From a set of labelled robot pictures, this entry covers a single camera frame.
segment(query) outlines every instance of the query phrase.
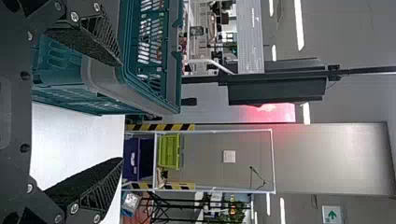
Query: plastic crate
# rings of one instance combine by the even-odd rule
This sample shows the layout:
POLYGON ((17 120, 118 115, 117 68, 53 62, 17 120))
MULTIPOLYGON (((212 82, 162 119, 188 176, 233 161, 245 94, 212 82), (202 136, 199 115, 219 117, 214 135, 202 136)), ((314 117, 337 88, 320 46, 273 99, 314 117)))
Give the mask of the plastic crate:
POLYGON ((180 112, 182 55, 177 52, 183 0, 121 0, 120 82, 174 113, 180 112))
POLYGON ((159 146, 158 165, 165 168, 180 169, 180 134, 162 136, 159 146))
POLYGON ((98 92, 81 78, 82 55, 42 35, 33 48, 33 100, 94 115, 145 114, 98 92))

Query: metal pole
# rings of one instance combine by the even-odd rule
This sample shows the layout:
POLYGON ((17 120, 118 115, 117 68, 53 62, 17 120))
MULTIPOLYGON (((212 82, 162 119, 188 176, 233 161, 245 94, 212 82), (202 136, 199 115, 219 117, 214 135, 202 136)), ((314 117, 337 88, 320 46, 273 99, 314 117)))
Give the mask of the metal pole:
MULTIPOLYGON (((150 198, 142 198, 140 201, 150 201, 150 198)), ((179 203, 230 203, 228 201, 218 201, 218 202, 211 202, 209 200, 188 200, 188 199, 164 199, 162 200, 166 202, 179 202, 179 203)))
POLYGON ((238 221, 217 221, 217 220, 195 220, 195 219, 183 219, 183 218, 156 218, 157 221, 179 221, 179 222, 190 222, 190 223, 194 223, 194 222, 200 222, 200 223, 243 223, 243 222, 238 222, 238 221))
MULTIPOLYGON (((161 207, 161 208, 179 208, 179 209, 203 209, 203 206, 199 205, 176 205, 176 204, 146 204, 142 205, 144 207, 161 207)), ((208 206, 209 208, 219 208, 219 209, 233 209, 236 207, 231 206, 208 206)), ((240 209, 250 210, 250 207, 241 207, 240 209)))
POLYGON ((183 77, 183 84, 198 83, 241 83, 241 82, 260 82, 260 81, 280 81, 302 78, 319 78, 319 77, 347 77, 356 75, 396 75, 396 66, 384 67, 367 67, 354 69, 326 70, 326 71, 298 71, 298 72, 278 72, 265 74, 244 74, 232 76, 211 76, 211 77, 183 77))

